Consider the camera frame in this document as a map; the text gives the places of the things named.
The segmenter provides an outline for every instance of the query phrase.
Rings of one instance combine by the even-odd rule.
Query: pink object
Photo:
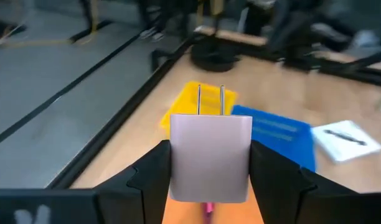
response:
[[[210,213],[210,212],[213,212],[214,210],[214,203],[212,202],[207,202],[206,203],[206,212],[207,213]]]
[[[251,116],[172,114],[170,127],[171,198],[246,201]]]

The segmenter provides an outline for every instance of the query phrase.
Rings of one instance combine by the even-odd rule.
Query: wooden table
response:
[[[264,39],[221,32],[219,36],[252,44]],[[351,61],[341,54],[330,58]],[[377,103],[381,87],[330,75],[307,76],[250,57],[241,57],[236,67],[226,73],[209,73],[195,68],[185,54],[149,94],[140,107],[97,155],[73,188],[93,187],[115,175],[166,139],[159,121],[170,108],[184,85],[195,80],[211,85],[225,85],[239,94],[237,104],[265,110],[311,123],[313,126],[351,119],[381,143],[381,112]],[[381,191],[381,153],[343,164],[333,164],[316,151],[317,172],[358,192]],[[242,204],[218,204],[214,223],[262,223],[254,195]],[[202,211],[196,203],[167,200],[163,223],[202,223]]]

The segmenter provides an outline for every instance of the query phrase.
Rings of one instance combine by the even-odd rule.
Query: gray floor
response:
[[[68,38],[84,28],[81,18],[45,11],[32,21],[15,39]],[[138,32],[112,24],[87,45],[0,48],[0,132]],[[48,185],[151,76],[149,53],[178,44],[175,37],[137,40],[2,142],[0,188]]]
[[[83,14],[82,9],[78,6],[78,1],[76,0],[39,0],[37,1],[37,5],[42,9],[66,15],[80,16]],[[127,25],[135,26],[139,24],[136,1],[99,1],[98,17],[100,19],[120,21]]]

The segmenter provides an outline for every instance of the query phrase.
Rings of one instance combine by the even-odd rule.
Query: blue plastic container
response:
[[[253,140],[315,172],[314,141],[309,124],[240,105],[233,106],[232,114],[252,116]]]

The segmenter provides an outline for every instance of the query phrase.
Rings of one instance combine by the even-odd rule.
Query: cable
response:
[[[87,44],[93,40],[96,34],[96,26],[98,22],[98,3],[97,0],[91,0],[91,15],[92,15],[92,27],[90,32],[90,38],[84,42],[79,43],[80,45]]]
[[[18,14],[19,13],[19,10],[20,10],[20,5],[18,3],[18,1],[11,1],[11,4],[14,5],[14,14]],[[15,32],[18,28],[20,28],[21,26],[23,26],[23,24],[25,23],[25,19],[22,20],[22,22],[20,24],[18,24],[15,28],[12,28],[12,25],[9,24],[8,26],[5,27],[4,29],[4,32],[2,33],[2,36],[0,37],[0,45],[2,45],[3,43],[5,43],[6,41],[6,38],[9,37],[13,32]]]
[[[84,42],[79,43],[79,45],[84,45],[91,42],[96,34],[97,22],[98,22],[98,3],[97,0],[91,0],[91,15],[92,15],[92,27],[90,32],[90,38]],[[71,40],[30,40],[30,41],[20,41],[20,42],[5,42],[4,40],[9,37],[16,29],[24,24],[24,19],[20,25],[15,29],[11,30],[10,33],[4,35],[0,38],[1,43],[5,47],[25,47],[25,46],[41,46],[41,45],[57,45],[57,44],[71,44]]]

